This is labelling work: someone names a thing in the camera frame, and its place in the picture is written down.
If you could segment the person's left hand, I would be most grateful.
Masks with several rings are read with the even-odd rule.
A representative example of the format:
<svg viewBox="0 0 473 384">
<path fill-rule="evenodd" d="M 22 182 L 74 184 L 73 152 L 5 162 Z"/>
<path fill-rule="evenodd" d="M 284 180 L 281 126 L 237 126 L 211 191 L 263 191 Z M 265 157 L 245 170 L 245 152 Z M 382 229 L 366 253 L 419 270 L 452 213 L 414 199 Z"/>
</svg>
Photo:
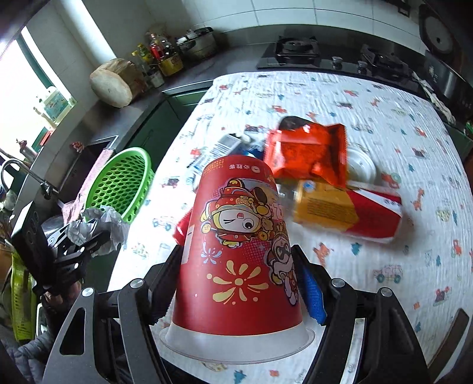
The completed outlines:
<svg viewBox="0 0 473 384">
<path fill-rule="evenodd" d="M 46 292 L 43 297 L 50 306 L 71 306 L 75 302 L 81 291 L 81 282 L 75 282 L 61 294 L 52 295 L 50 292 Z"/>
</svg>

